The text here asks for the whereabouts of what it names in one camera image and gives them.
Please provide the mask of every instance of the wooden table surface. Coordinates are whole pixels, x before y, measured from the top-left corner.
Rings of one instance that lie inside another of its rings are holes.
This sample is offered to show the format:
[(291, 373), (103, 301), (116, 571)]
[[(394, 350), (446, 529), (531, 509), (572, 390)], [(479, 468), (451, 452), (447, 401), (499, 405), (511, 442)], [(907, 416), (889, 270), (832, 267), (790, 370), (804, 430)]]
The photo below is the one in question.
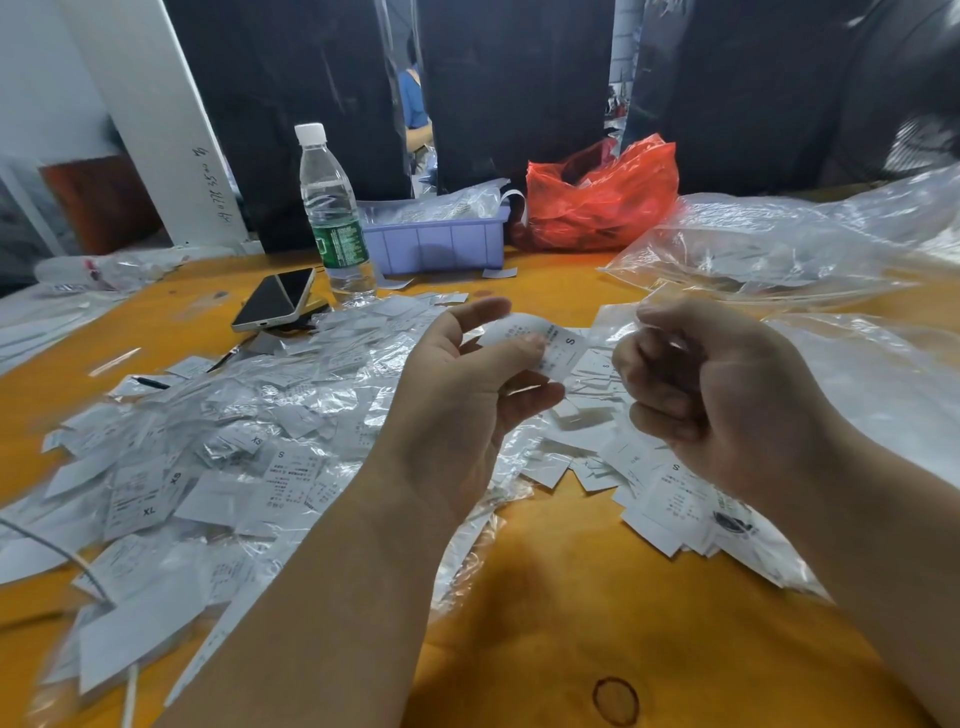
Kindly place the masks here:
[[(644, 295), (596, 271), (609, 258), (513, 254), (515, 279), (424, 282), (404, 293), (504, 295), (517, 311), (588, 327), (601, 304)], [(218, 357), (242, 338), (229, 323), (266, 273), (318, 262), (253, 256), (185, 265), (0, 377), (0, 502), (67, 460), (60, 449), (39, 452), (59, 421), (123, 375), (160, 372), (188, 354)], [(324, 293), (323, 278), (315, 294)], [(960, 331), (960, 286), (931, 284), (857, 310)], [(570, 473), (553, 494), (537, 491), (502, 509), (506, 525), (468, 598), (428, 630), (404, 726), (932, 724), (838, 610), (779, 590), (726, 554), (670, 562), (620, 511), (611, 492), (587, 496)], [(74, 575), (63, 568), (0, 588), (0, 726), (24, 720), (41, 665), (68, 626)], [(203, 636), (143, 670), (136, 725), (156, 719)], [(68, 724), (114, 728), (122, 699), (114, 690)]]

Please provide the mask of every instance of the white cable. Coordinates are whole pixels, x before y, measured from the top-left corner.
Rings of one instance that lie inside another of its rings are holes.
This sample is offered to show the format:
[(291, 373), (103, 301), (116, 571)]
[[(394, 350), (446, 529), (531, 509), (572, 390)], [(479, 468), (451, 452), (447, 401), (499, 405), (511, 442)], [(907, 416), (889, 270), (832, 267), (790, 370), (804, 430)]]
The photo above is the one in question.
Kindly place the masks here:
[[(97, 578), (97, 575), (93, 572), (93, 567), (90, 566), (90, 564), (86, 561), (86, 559), (83, 558), (83, 556), (80, 556), (79, 554), (76, 554), (73, 551), (70, 551), (66, 548), (63, 548), (62, 546), (57, 546), (57, 544), (54, 544), (52, 541), (44, 538), (43, 536), (40, 536), (40, 534), (36, 533), (34, 530), (31, 530), (27, 526), (20, 525), (19, 523), (14, 523), (13, 521), (10, 521), (4, 516), (0, 516), (0, 525), (6, 526), (11, 531), (16, 531), (17, 533), (19, 533), (21, 536), (25, 538), (36, 541), (38, 544), (41, 544), (42, 546), (46, 546), (52, 551), (55, 551), (64, 559), (67, 559), (68, 561), (72, 561), (74, 564), (76, 564), (78, 567), (80, 567), (83, 570), (83, 572), (86, 574), (86, 578), (90, 580), (90, 583), (93, 584), (94, 589), (97, 590), (97, 592), (100, 594), (100, 597), (107, 604), (109, 604), (111, 607), (115, 607), (117, 605), (116, 599), (113, 599), (109, 595), (103, 583), (100, 581), (100, 579)], [(139, 676), (139, 667), (137, 666), (137, 663), (133, 663), (127, 669), (127, 692), (126, 692), (126, 695), (124, 696), (124, 701), (123, 701), (123, 719), (120, 723), (120, 728), (133, 727), (133, 714), (136, 710), (136, 681), (138, 676)]]

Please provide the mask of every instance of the size label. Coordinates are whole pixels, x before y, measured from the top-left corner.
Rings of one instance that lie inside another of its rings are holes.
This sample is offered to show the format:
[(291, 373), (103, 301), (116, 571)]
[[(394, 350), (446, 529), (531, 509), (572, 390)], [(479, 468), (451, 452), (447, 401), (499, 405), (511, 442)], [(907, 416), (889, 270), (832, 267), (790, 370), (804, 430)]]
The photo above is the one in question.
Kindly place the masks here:
[(554, 381), (563, 381), (587, 350), (587, 340), (583, 336), (529, 313), (512, 313), (505, 319), (494, 321), (477, 343), (488, 347), (528, 333), (538, 333), (546, 339), (543, 359), (533, 371)]
[(329, 228), (314, 225), (313, 237), (327, 268), (349, 268), (370, 260), (357, 220)]

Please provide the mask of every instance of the blue shirt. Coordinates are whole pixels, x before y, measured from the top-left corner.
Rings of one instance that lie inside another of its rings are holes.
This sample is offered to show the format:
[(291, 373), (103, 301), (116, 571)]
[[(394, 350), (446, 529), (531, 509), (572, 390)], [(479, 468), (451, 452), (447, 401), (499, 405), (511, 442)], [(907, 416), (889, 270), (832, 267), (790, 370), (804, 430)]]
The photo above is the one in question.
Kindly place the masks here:
[(426, 109), (423, 107), (423, 90), (420, 84), (414, 81), (410, 71), (400, 73), (397, 81), (400, 84), (400, 101), (403, 104), (403, 123), (407, 129), (419, 129), (425, 127), (430, 118), (426, 115)]

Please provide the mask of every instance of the plastic bin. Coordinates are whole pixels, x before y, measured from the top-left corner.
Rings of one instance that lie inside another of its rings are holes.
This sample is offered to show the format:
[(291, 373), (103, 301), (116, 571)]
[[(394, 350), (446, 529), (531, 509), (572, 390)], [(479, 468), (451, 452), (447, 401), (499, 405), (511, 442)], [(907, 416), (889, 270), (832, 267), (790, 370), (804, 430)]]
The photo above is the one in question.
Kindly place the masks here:
[[(399, 206), (405, 200), (360, 203), (361, 206)], [(367, 250), (384, 276), (410, 273), (503, 268), (503, 225), (510, 203), (500, 205), (496, 217), (439, 220), (432, 223), (364, 226)]]

